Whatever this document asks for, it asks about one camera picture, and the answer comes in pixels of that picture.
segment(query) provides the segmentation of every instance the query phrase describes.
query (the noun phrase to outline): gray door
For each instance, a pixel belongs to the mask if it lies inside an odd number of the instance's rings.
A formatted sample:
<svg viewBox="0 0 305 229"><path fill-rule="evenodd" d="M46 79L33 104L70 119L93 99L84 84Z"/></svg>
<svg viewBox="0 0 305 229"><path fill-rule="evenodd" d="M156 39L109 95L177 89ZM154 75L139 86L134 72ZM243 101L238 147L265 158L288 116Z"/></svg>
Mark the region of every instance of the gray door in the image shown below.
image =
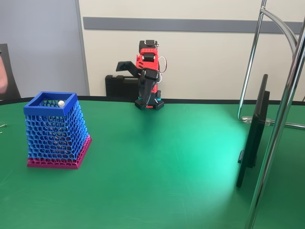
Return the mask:
<svg viewBox="0 0 305 229"><path fill-rule="evenodd" d="M22 97L40 91L88 95L76 0L0 0L0 43L7 43Z"/></svg>

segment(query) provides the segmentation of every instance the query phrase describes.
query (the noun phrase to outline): cable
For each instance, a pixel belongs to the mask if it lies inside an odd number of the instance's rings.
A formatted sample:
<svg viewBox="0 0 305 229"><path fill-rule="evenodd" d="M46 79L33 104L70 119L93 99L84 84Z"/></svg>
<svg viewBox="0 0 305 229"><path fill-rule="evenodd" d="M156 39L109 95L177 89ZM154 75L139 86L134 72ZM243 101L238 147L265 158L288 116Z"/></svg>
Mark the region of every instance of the cable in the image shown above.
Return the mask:
<svg viewBox="0 0 305 229"><path fill-rule="evenodd" d="M165 61L165 69L164 69L164 71L163 72L160 72L160 73L164 73L165 71L166 71L166 69L167 69L167 60L166 60L166 58L164 57L164 56L160 56L159 58L158 58L158 60L160 60L160 58L163 58L164 59L164 61Z"/></svg>
<svg viewBox="0 0 305 229"><path fill-rule="evenodd" d="M161 72L159 72L159 75L160 75L160 81L159 81L159 82L157 82L157 83L160 83L160 82L162 81L162 73L161 73Z"/></svg>

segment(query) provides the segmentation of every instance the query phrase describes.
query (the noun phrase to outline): person's hand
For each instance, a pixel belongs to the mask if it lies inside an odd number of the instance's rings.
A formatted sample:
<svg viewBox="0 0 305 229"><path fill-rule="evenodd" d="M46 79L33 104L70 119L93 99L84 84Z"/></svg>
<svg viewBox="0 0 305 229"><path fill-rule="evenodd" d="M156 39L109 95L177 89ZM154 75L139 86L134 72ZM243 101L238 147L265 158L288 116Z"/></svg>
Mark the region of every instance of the person's hand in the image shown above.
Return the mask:
<svg viewBox="0 0 305 229"><path fill-rule="evenodd" d="M4 63L0 57L0 94L6 93L8 88L8 77L4 68Z"/></svg>

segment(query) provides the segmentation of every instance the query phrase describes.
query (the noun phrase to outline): white ball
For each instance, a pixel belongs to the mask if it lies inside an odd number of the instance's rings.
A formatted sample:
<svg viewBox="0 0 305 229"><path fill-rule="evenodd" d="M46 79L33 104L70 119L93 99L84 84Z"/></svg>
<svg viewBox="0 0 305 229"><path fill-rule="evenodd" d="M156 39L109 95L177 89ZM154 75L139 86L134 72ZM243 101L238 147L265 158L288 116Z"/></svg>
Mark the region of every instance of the white ball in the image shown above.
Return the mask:
<svg viewBox="0 0 305 229"><path fill-rule="evenodd" d="M65 106L65 102L64 102L63 100L60 100L60 101L58 102L58 106L59 106L59 107L64 107L64 106Z"/></svg>

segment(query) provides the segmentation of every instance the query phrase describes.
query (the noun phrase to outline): green table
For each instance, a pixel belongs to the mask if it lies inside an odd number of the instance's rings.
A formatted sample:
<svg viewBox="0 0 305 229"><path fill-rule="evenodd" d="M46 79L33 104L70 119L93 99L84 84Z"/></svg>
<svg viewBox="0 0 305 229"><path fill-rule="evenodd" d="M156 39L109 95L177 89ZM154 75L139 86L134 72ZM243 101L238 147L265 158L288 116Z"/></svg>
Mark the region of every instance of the green table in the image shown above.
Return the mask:
<svg viewBox="0 0 305 229"><path fill-rule="evenodd" d="M235 188L249 125L237 104L80 101L93 142L79 170L27 168L23 106L0 106L0 229L242 229L265 148ZM278 106L270 105L274 118ZM252 114L254 105L243 113ZM305 106L289 122L305 123ZM305 224L305 132L286 128L255 228Z"/></svg>

